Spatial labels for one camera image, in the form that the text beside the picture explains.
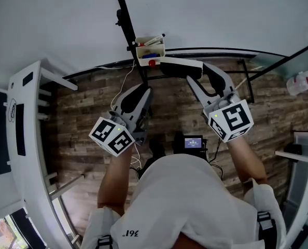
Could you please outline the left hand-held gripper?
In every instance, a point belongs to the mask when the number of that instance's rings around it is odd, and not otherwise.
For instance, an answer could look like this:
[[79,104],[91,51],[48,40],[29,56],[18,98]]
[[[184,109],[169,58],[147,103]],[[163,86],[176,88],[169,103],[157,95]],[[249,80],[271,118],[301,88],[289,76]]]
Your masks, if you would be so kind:
[[144,84],[130,88],[115,105],[100,117],[89,137],[102,149],[119,156],[133,144],[141,146],[148,134],[149,113],[145,107],[152,98],[152,89]]

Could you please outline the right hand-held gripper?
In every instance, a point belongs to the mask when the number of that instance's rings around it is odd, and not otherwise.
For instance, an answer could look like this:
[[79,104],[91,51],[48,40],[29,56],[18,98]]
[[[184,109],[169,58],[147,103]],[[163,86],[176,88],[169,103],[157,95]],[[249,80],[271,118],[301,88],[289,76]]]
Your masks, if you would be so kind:
[[246,134],[254,125],[247,101],[241,100],[235,90],[231,77],[220,68],[203,62],[203,74],[208,76],[214,93],[208,93],[191,76],[187,83],[196,99],[204,107],[207,124],[224,142],[229,142]]

